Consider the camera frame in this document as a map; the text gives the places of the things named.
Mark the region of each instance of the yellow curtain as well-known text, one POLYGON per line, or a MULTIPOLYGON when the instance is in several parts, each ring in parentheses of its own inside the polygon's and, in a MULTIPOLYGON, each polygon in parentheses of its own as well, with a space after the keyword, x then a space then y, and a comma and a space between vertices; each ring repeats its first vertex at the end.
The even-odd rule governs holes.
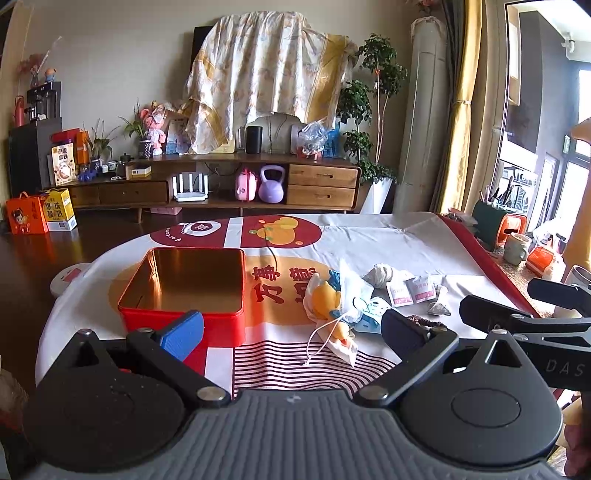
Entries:
MULTIPOLYGON (((574 127, 571 135, 577 140, 591 144, 591 118, 574 127)), ((580 265, 591 271, 591 175, 587 178, 587 186, 574 222, 573 232, 570 234, 562 256, 566 264, 563 280, 566 280, 573 265, 580 265)))
POLYGON ((446 213, 450 207, 461 209, 468 178, 471 102, 476 82, 482 34, 482 1, 464 0, 464 42, 462 63, 450 116, 450 139, 441 190, 435 200, 435 211, 446 213))

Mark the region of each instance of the purple kettlebell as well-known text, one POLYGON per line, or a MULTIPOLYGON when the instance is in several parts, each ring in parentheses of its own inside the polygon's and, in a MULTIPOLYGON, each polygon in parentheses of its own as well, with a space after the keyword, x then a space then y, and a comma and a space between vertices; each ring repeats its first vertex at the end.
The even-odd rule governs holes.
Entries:
POLYGON ((265 203, 279 203, 283 200, 283 180, 285 179, 285 169, 279 165, 265 165, 261 169, 261 186, 259 187, 259 198, 265 203), (265 177, 267 170, 277 170, 281 172, 281 178, 277 180, 268 180, 265 177))

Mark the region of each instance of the potted plant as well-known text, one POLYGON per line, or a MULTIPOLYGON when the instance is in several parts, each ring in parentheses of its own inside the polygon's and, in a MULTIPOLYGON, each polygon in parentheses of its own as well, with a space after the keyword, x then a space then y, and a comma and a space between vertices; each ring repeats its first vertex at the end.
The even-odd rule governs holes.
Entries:
POLYGON ((345 132, 343 148, 350 158, 361 168, 361 183, 365 201, 361 213, 380 213, 388 191, 396 176, 392 168, 380 165, 382 143, 384 141, 384 115, 388 101, 396 95, 403 81, 407 78, 407 70, 397 64, 396 50, 390 45, 388 38, 372 34, 358 51, 363 55, 361 69, 369 70, 374 80, 373 88, 360 80, 347 82, 341 90, 336 115, 339 121, 346 124, 349 119, 355 123, 355 130, 345 132), (377 138, 375 156, 370 160, 369 154, 374 146, 367 132, 362 132, 359 126, 362 122, 371 123, 374 119, 369 95, 376 99, 377 138))
POLYGON ((144 121, 140 116, 139 99, 137 105, 134 107, 134 119, 130 122, 126 118, 120 116, 125 123, 123 130, 124 135, 128 134, 129 138, 133 134, 139 137, 138 157, 139 158, 151 158, 152 157, 152 141, 148 138, 148 132, 144 125, 144 121))
MULTIPOLYGON (((82 128, 86 130, 84 122, 82 122, 82 128)), ((90 132, 88 132, 88 136, 86 137, 86 146, 88 147, 90 162, 96 169, 101 167, 103 157, 105 160, 109 160, 113 155, 113 148, 109 145, 112 140, 110 136, 118 128, 119 126, 115 127, 105 135, 105 121, 100 118, 96 121, 95 127, 90 128, 90 132)))

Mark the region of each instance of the drawstring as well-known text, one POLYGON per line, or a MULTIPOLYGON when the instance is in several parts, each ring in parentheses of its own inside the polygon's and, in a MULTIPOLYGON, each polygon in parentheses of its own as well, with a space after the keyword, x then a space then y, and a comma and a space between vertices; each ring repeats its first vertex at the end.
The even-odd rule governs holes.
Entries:
POLYGON ((314 330, 314 332, 312 332, 312 334, 308 338, 308 343, 306 344, 306 361, 302 364, 302 367, 309 367, 310 366, 310 360, 312 360, 312 357, 315 356, 315 355, 318 355, 322 351, 322 349, 326 345, 328 345, 329 340, 330 340, 330 337, 332 337, 332 334, 335 332, 336 326, 339 324, 339 321, 342 320, 343 318, 345 318, 347 315, 352 315, 353 313, 355 313, 357 311, 358 310, 356 308, 352 308, 348 312, 345 312, 344 314, 342 314, 340 317, 335 318, 334 320, 331 320, 330 322, 327 322, 327 323, 322 324, 316 330, 314 330), (316 334, 316 332, 318 332, 320 329, 322 329, 324 327, 327 327, 331 323, 334 323, 335 325, 333 326, 333 329, 330 331, 330 334, 328 335, 328 337, 326 337, 326 340, 324 341, 324 343, 322 344, 322 346, 317 351, 315 351, 313 354, 310 355, 309 349, 310 349, 310 342, 312 341, 312 338, 314 338, 314 335, 316 334))

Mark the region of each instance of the wooden floor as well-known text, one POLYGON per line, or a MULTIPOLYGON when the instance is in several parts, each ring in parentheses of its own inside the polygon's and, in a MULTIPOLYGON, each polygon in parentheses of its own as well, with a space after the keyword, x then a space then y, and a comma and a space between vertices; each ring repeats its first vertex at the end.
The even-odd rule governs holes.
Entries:
MULTIPOLYGON (((259 214, 246 210, 248 214, 259 214)), ((0 235, 0 355, 2 368, 11 372, 31 393, 35 387, 35 359, 39 338, 53 307, 49 285, 62 269, 98 256, 132 238, 183 221, 228 218, 233 210, 184 209, 177 216, 137 210, 96 210, 76 213, 73 232, 47 235, 0 235)))

